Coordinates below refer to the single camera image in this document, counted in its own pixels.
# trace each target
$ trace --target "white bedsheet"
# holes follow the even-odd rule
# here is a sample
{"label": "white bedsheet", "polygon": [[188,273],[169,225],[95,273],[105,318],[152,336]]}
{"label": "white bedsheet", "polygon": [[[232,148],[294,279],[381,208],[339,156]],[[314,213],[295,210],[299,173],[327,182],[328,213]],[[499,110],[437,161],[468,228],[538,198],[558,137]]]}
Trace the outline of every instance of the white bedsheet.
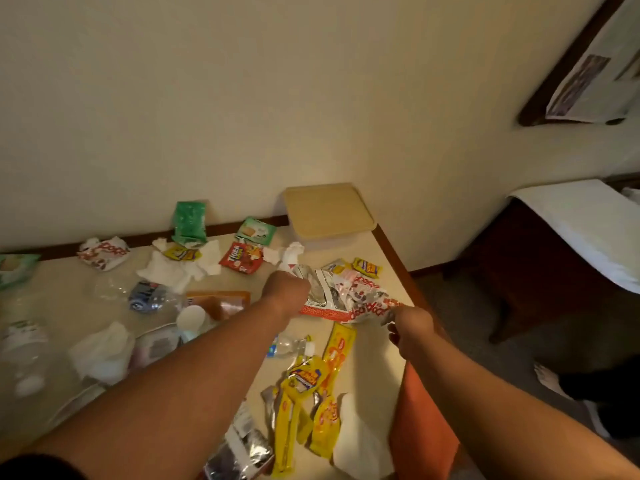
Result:
{"label": "white bedsheet", "polygon": [[615,284],[640,294],[640,205],[600,180],[513,192],[580,256]]}

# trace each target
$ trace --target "green snack wrapper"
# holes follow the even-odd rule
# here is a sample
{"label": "green snack wrapper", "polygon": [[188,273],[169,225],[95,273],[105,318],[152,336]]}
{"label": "green snack wrapper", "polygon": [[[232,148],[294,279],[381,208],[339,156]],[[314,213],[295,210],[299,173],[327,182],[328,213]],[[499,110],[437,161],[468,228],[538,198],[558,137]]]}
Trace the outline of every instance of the green snack wrapper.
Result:
{"label": "green snack wrapper", "polygon": [[0,290],[27,281],[39,254],[0,254]]}
{"label": "green snack wrapper", "polygon": [[268,246],[275,233],[276,226],[264,223],[253,217],[247,217],[238,232],[236,232],[236,236],[256,244]]}
{"label": "green snack wrapper", "polygon": [[207,209],[202,202],[178,202],[175,205],[173,241],[187,249],[195,249],[207,243],[204,215]]}

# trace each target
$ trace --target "wall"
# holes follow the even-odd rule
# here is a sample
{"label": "wall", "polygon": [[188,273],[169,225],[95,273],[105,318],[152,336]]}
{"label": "wall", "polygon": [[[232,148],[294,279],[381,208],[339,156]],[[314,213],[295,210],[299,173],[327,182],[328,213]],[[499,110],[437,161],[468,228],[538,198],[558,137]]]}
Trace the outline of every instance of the wall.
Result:
{"label": "wall", "polygon": [[638,122],[518,128],[602,0],[0,0],[0,246],[284,212],[354,181],[409,269],[515,187],[640,169]]}

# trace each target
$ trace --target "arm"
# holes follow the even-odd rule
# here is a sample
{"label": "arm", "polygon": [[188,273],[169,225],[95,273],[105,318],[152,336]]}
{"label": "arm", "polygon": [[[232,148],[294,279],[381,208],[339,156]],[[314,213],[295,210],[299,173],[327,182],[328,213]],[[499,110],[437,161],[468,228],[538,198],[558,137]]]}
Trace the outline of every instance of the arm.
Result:
{"label": "arm", "polygon": [[29,451],[91,480],[196,478],[309,287],[273,273],[260,301],[109,389]]}
{"label": "arm", "polygon": [[488,479],[640,479],[603,439],[437,336],[424,310],[399,308],[389,331]]}

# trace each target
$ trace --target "beige table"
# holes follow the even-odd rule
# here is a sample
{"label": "beige table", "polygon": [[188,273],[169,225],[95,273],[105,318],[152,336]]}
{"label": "beige table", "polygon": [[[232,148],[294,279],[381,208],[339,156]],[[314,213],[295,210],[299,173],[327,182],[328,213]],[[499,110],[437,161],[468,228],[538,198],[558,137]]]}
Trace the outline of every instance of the beige table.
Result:
{"label": "beige table", "polygon": [[[210,239],[218,239],[221,250],[225,251],[233,240],[233,234]],[[288,226],[280,227],[271,247],[286,246],[292,240],[292,229]],[[13,445],[23,444],[41,434],[46,428],[46,421],[55,411],[84,388],[66,356],[66,350],[76,341],[107,327],[114,320],[122,322],[136,335],[171,321],[170,315],[140,315],[128,310],[123,302],[105,301],[92,295],[94,286],[104,287],[107,280],[126,283],[131,288],[138,281],[135,270],[146,266],[151,251],[150,246],[135,248],[128,261],[107,273],[96,272],[75,257],[48,260],[38,265],[26,290],[20,293],[33,294],[39,298],[35,300],[33,308],[44,316],[56,348],[52,374],[43,393],[23,399],[11,407],[5,406],[11,391],[6,387],[7,381],[2,381],[4,414],[1,420],[5,446],[8,442]],[[356,256],[383,266],[380,285],[392,297],[412,304],[371,232],[325,241],[321,246],[309,245],[300,257],[300,262],[321,267],[339,257],[352,260]],[[219,276],[209,276],[201,282],[192,281],[189,290],[248,290],[254,301],[260,297],[264,281],[273,270],[274,266],[265,263],[258,272],[247,276],[223,268]],[[317,353],[322,354],[332,324],[324,319],[299,316],[291,321],[286,332],[293,337],[311,334],[316,341]],[[389,343],[386,329],[373,323],[357,324],[356,329],[358,336],[351,355],[338,375],[335,393],[354,394],[359,415],[373,434],[383,444],[387,444],[404,371],[404,359]],[[275,384],[290,364],[291,361],[286,359],[265,359],[247,394],[252,414],[263,433],[266,433],[266,425],[260,392]],[[214,368],[220,365],[212,363],[207,366]],[[334,469],[327,460],[297,444],[295,458],[296,471],[290,476],[292,479],[348,478]]]}

